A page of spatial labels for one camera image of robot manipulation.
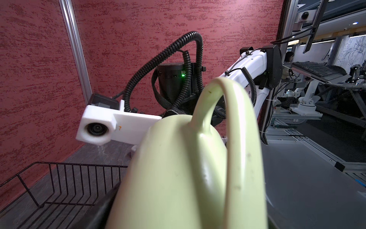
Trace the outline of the light green mug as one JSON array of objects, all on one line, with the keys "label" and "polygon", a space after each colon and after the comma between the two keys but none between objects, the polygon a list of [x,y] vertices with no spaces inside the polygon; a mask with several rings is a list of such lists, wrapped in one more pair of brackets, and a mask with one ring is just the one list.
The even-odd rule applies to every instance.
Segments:
[{"label": "light green mug", "polygon": [[149,128],[124,177],[108,229],[266,229],[261,140],[252,102],[218,77],[193,115]]}]

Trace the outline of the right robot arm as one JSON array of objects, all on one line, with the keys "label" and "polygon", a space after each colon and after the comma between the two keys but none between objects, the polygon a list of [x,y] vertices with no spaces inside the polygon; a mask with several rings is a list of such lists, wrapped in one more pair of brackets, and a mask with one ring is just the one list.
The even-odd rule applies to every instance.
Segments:
[{"label": "right robot arm", "polygon": [[[193,41],[196,42],[196,63],[192,65],[189,54],[183,52],[185,63],[181,77],[184,79],[184,83],[178,97],[173,102],[169,102],[160,94],[156,98],[157,101],[162,103],[162,107],[166,109],[163,117],[192,114],[190,111],[192,106],[184,109],[183,104],[197,99],[204,88],[202,81],[202,72],[204,71],[202,66],[203,39],[201,34],[196,31],[188,32],[178,38],[133,75],[123,92],[124,108],[119,113],[114,114],[118,122],[122,124],[131,122],[132,124],[139,124],[140,127],[150,127],[160,119],[157,115],[133,113],[130,108],[132,91],[149,72]],[[259,114],[269,91],[279,84],[283,69],[281,60],[281,51],[277,45],[269,45],[255,50],[249,47],[241,50],[240,58],[221,76],[236,81],[243,88],[250,87],[250,98],[254,111]]]}]

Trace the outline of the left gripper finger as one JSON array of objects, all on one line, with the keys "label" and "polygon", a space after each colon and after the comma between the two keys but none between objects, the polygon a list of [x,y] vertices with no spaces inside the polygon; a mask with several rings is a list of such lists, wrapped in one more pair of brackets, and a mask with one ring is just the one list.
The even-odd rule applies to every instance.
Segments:
[{"label": "left gripper finger", "polygon": [[95,206],[77,222],[71,229],[105,229],[114,200],[121,182],[113,187]]}]

